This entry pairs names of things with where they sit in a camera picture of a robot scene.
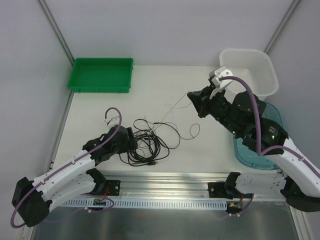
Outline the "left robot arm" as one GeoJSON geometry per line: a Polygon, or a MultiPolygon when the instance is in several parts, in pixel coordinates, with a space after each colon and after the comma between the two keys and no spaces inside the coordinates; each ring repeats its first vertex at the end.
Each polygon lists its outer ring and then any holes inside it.
{"type": "Polygon", "coordinates": [[[97,166],[114,155],[136,150],[137,146],[130,127],[111,127],[107,133],[89,140],[60,167],[32,180],[21,178],[11,201],[13,214],[18,214],[25,226],[34,227],[60,204],[77,196],[119,195],[120,181],[107,180],[97,166]]]}

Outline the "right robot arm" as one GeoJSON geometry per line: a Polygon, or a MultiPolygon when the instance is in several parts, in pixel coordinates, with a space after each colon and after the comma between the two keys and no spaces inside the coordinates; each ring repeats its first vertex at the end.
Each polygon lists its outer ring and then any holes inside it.
{"type": "MultiPolygon", "coordinates": [[[[257,129],[254,108],[247,91],[228,102],[224,92],[211,97],[213,87],[187,93],[200,118],[211,115],[249,150],[257,152],[257,129]]],[[[276,121],[262,116],[266,103],[255,98],[260,122],[261,150],[272,148],[263,156],[282,169],[279,174],[246,174],[230,172],[224,182],[226,198],[239,194],[258,194],[284,198],[291,207],[306,213],[320,210],[320,171],[303,157],[276,121]]]]}

